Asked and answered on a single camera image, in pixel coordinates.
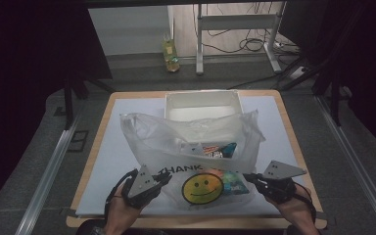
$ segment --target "yellow smiley face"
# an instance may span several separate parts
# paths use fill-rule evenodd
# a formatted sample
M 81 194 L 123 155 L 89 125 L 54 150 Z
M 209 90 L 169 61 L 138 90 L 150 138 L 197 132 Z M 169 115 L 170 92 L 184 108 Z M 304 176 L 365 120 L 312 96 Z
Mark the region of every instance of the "yellow smiley face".
M 224 190 L 221 178 L 212 173 L 198 173 L 189 177 L 182 185 L 182 196 L 194 205 L 215 201 Z

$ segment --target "wall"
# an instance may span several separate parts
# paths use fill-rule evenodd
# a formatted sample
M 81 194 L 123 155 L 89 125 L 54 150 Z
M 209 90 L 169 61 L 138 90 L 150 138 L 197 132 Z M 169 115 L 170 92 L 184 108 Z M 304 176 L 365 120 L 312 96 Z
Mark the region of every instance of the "wall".
M 167 6 L 90 9 L 106 56 L 160 53 L 170 33 Z

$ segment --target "white box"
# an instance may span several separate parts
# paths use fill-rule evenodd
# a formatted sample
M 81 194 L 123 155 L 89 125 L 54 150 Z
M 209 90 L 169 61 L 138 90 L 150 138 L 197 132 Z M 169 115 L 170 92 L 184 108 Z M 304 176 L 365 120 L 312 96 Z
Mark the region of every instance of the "white box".
M 164 117 L 177 121 L 242 114 L 238 91 L 207 90 L 167 93 Z

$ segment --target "plastic bag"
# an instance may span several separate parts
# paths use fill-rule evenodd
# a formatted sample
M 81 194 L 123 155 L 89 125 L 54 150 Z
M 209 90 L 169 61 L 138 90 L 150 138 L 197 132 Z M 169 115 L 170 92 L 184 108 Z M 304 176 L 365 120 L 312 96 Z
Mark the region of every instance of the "plastic bag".
M 192 121 L 128 114 L 120 116 L 120 124 L 138 163 L 146 165 L 152 174 L 171 172 L 172 179 L 163 191 L 179 208 L 191 210 L 248 202 L 253 198 L 251 192 L 255 186 L 235 172 L 250 173 L 256 168 L 259 143 L 264 140 L 257 118 L 258 111 Z M 223 182 L 224 174 L 235 175 L 236 183 L 244 185 L 248 192 L 232 193 L 227 187 L 233 184 Z M 214 180 L 219 185 L 218 197 L 207 203 L 187 200 L 183 188 L 191 182 L 190 178 L 204 178 L 208 183 Z

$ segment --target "hand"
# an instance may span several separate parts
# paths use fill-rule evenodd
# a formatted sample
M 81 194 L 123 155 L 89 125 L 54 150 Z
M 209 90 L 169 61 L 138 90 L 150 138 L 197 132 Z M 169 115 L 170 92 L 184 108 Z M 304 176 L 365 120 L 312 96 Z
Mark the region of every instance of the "hand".
M 296 186 L 296 194 L 310 199 L 309 189 L 304 189 L 303 186 L 300 185 Z M 292 198 L 289 202 L 279 205 L 269 198 L 265 199 L 276 207 L 283 217 L 297 227 L 303 235 L 319 235 L 318 230 L 313 224 L 309 206 L 306 203 L 296 198 Z
M 104 228 L 107 235 L 119 235 L 128 229 L 140 215 L 142 209 L 135 209 L 126 204 L 121 197 L 123 185 L 120 185 L 109 207 L 108 222 Z

